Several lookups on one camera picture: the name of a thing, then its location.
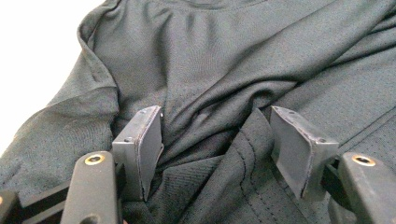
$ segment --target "white background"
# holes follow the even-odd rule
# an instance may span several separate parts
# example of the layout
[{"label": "white background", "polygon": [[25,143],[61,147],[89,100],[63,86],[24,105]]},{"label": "white background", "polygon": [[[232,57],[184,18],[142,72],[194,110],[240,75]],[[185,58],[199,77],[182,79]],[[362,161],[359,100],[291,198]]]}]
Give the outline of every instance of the white background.
[{"label": "white background", "polygon": [[62,87],[80,52],[77,28],[104,0],[3,1],[0,13],[0,155]]}]

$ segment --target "clamp jaw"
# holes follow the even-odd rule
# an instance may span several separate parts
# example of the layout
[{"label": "clamp jaw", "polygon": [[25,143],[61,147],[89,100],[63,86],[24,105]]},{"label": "clamp jaw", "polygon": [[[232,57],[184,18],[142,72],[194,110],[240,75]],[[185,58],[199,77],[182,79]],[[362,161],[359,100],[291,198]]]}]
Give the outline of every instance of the clamp jaw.
[{"label": "clamp jaw", "polygon": [[3,223],[123,223],[120,201],[146,201],[163,151],[161,108],[142,109],[113,141],[110,152],[76,162],[71,181],[21,204],[16,192],[0,191]]},{"label": "clamp jaw", "polygon": [[380,160],[347,152],[297,112],[273,106],[275,134],[272,158],[299,200],[332,196],[334,224],[396,223],[396,175]]}]

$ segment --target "screw hole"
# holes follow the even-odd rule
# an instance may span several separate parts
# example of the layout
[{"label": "screw hole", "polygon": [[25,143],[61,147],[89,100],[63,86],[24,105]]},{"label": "screw hole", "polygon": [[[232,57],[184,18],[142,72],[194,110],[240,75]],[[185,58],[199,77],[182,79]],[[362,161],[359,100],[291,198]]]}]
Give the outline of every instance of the screw hole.
[{"label": "screw hole", "polygon": [[92,161],[92,162],[94,162],[94,161],[99,161],[100,160],[100,157],[91,157],[88,161]]},{"label": "screw hole", "polygon": [[352,157],[352,160],[360,165],[364,166],[375,166],[375,161],[373,161],[370,158],[361,156],[361,155],[355,155]]},{"label": "screw hole", "polygon": [[367,160],[365,158],[362,158],[362,157],[358,157],[358,158],[356,158],[356,160],[364,162],[364,163],[369,163],[370,162],[369,160]]},{"label": "screw hole", "polygon": [[97,216],[90,216],[84,218],[79,224],[97,224],[99,222],[99,218]]},{"label": "screw hole", "polygon": [[101,154],[95,154],[95,155],[91,155],[90,157],[85,159],[85,164],[96,165],[96,164],[101,163],[104,160],[105,160],[105,156],[103,156]]}]

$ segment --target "grommet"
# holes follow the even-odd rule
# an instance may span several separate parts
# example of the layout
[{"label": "grommet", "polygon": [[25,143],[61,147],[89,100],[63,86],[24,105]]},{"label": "grommet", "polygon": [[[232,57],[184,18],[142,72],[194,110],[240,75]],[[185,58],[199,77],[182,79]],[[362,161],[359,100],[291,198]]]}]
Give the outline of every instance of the grommet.
[{"label": "grommet", "polygon": [[105,160],[105,156],[103,156],[101,154],[94,154],[94,155],[91,155],[90,157],[88,157],[87,159],[85,159],[85,164],[96,165],[96,164],[101,163],[104,160]]},{"label": "grommet", "polygon": [[363,166],[375,166],[375,161],[365,156],[354,155],[352,160]]}]

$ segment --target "fabric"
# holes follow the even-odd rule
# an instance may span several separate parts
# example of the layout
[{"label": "fabric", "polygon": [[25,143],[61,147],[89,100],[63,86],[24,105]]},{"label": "fabric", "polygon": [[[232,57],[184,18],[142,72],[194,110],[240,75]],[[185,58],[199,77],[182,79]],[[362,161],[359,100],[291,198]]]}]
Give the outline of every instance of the fabric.
[{"label": "fabric", "polygon": [[107,0],[82,52],[0,160],[22,201],[110,150],[135,112],[163,108],[164,151],[133,223],[329,223],[296,201],[269,155],[269,105],[301,113],[395,170],[395,0]]}]

